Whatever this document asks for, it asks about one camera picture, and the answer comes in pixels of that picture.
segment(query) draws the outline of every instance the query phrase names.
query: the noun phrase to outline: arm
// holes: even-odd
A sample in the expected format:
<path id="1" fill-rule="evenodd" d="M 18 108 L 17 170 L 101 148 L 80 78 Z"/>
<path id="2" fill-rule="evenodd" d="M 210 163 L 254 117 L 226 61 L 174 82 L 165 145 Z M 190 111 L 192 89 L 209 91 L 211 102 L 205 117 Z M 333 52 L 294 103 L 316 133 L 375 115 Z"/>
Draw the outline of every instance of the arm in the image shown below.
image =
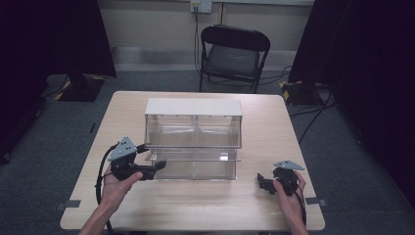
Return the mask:
<path id="1" fill-rule="evenodd" d="M 118 210 L 125 194 L 127 194 L 135 182 L 143 177 L 141 172 L 136 172 L 129 178 L 119 181 L 111 174 L 110 166 L 107 168 L 105 175 L 107 176 L 104 178 L 101 204 L 94 210 L 92 215 L 83 225 L 82 229 L 79 231 L 80 235 L 101 234 L 111 215 Z"/>
<path id="2" fill-rule="evenodd" d="M 305 181 L 302 176 L 296 172 L 297 178 L 299 179 L 299 187 L 297 193 L 302 197 L 302 190 L 305 187 Z M 274 180 L 275 190 L 278 192 L 278 202 L 280 210 L 286 217 L 287 224 L 293 235 L 306 235 L 308 234 L 304 223 L 302 222 L 301 206 L 296 195 L 287 196 L 284 192 L 283 186 L 278 180 Z"/>

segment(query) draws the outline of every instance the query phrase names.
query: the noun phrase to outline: chair backrest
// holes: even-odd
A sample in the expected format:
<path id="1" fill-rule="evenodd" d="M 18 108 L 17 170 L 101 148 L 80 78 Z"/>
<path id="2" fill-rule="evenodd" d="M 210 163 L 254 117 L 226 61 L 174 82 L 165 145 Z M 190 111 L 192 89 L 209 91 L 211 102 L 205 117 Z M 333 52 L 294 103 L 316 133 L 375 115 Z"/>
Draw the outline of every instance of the chair backrest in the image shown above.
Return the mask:
<path id="1" fill-rule="evenodd" d="M 223 24 L 206 27 L 202 31 L 201 40 L 204 46 L 208 43 L 266 53 L 271 46 L 268 37 L 259 31 Z"/>

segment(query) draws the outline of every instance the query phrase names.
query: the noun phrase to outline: black curtain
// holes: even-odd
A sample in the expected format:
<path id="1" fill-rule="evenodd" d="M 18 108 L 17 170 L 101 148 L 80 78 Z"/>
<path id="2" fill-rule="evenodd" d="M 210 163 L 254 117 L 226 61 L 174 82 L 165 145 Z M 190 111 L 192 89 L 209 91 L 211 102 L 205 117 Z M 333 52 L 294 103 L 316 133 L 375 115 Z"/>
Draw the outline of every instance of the black curtain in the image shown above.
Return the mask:
<path id="1" fill-rule="evenodd" d="M 409 0 L 316 0 L 290 79 L 335 86 L 364 146 L 415 208 L 414 12 Z"/>
<path id="2" fill-rule="evenodd" d="M 0 64 L 4 143 L 47 86 L 49 75 L 115 76 L 97 0 L 0 1 Z"/>

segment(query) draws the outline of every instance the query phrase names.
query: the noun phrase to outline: black chair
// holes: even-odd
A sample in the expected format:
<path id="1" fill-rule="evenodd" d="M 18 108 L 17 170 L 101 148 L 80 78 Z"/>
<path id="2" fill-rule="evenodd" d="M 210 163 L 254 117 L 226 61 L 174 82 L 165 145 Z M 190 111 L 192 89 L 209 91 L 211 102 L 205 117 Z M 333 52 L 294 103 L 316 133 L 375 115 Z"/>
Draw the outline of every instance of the black chair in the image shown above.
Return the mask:
<path id="1" fill-rule="evenodd" d="M 216 76 L 249 82 L 256 93 L 271 45 L 267 36 L 256 30 L 215 24 L 202 31 L 201 40 L 199 92 L 202 91 L 204 75 L 207 75 L 208 80 Z"/>

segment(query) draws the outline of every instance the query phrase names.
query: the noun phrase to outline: metal bracket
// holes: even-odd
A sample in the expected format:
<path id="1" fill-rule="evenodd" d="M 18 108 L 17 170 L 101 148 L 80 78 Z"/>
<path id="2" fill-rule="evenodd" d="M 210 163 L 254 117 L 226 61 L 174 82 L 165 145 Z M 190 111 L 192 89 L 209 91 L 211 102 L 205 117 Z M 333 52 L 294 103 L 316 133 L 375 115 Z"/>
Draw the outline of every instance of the metal bracket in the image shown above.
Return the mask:
<path id="1" fill-rule="evenodd" d="M 304 170 L 304 167 L 302 167 L 301 165 L 296 164 L 296 163 L 294 163 L 290 160 L 285 160 L 285 161 L 282 161 L 282 162 L 279 162 L 279 163 L 275 163 L 274 165 L 277 166 L 277 167 L 280 167 L 280 168 L 284 168 L 284 169 Z"/>
<path id="2" fill-rule="evenodd" d="M 132 143 L 132 141 L 128 138 L 128 136 L 124 136 L 108 157 L 108 161 L 112 162 L 119 158 L 134 154 L 136 151 L 137 148 Z"/>

